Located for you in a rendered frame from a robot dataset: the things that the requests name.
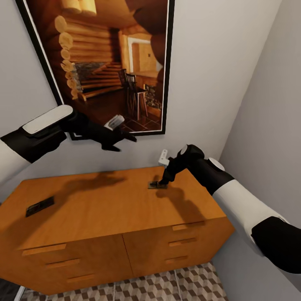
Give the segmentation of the mousetrap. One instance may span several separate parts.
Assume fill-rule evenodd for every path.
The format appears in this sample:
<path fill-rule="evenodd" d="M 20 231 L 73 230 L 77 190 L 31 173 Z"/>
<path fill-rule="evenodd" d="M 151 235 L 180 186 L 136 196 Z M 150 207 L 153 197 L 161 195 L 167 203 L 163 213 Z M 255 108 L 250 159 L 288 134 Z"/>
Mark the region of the mousetrap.
<path fill-rule="evenodd" d="M 29 206 L 28 208 L 26 208 L 26 217 L 29 217 L 43 209 L 46 209 L 47 207 L 50 207 L 53 204 L 54 204 L 54 198 L 52 196 L 44 201 L 41 201 L 37 204 Z"/>
<path fill-rule="evenodd" d="M 168 189 L 167 184 L 159 184 L 158 181 L 148 181 L 148 189 Z"/>

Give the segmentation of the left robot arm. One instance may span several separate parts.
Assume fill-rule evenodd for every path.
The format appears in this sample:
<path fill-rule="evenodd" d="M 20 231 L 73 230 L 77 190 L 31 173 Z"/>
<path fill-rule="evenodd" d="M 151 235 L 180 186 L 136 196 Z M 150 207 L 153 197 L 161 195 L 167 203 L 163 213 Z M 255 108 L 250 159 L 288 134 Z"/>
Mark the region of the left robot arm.
<path fill-rule="evenodd" d="M 67 136 L 80 132 L 83 137 L 102 144 L 102 149 L 121 152 L 115 143 L 124 138 L 137 142 L 119 126 L 125 118 L 114 116 L 105 126 L 93 122 L 70 105 L 59 105 L 0 137 L 0 187 L 48 152 L 54 151 Z"/>

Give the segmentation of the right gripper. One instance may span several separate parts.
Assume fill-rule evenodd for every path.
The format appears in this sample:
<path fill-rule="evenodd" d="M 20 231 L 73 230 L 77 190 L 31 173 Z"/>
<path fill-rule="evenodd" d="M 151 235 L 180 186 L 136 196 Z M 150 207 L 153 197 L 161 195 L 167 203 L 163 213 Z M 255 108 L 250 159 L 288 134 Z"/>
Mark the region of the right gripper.
<path fill-rule="evenodd" d="M 173 163 L 174 158 L 170 157 L 168 160 L 169 160 L 169 164 L 167 168 L 164 170 L 163 179 L 159 184 L 168 184 L 169 182 L 173 182 L 176 174 L 182 171 L 182 170 L 178 170 L 175 167 Z"/>

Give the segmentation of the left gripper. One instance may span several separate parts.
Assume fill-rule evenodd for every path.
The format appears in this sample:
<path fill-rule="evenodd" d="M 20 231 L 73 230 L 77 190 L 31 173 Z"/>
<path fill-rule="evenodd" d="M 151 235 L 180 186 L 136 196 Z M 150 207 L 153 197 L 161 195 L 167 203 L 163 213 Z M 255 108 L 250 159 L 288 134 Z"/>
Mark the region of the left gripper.
<path fill-rule="evenodd" d="M 137 142 L 137 139 L 128 130 L 122 131 L 122 127 L 118 126 L 114 130 L 99 126 L 99 132 L 94 136 L 93 141 L 102 144 L 102 149 L 121 152 L 121 149 L 115 146 L 115 143 L 124 138 Z"/>

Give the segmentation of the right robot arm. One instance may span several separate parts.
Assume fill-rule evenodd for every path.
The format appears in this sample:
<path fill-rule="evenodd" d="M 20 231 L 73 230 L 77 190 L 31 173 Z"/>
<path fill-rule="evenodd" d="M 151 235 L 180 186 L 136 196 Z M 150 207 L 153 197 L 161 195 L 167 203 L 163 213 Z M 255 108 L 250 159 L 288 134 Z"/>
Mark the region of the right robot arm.
<path fill-rule="evenodd" d="M 159 158 L 165 168 L 159 184 L 173 182 L 187 168 L 254 253 L 267 257 L 301 293 L 301 229 L 251 194 L 217 160 L 204 159 L 197 146 L 185 145 L 176 158 L 167 160 L 167 154 L 163 150 Z"/>

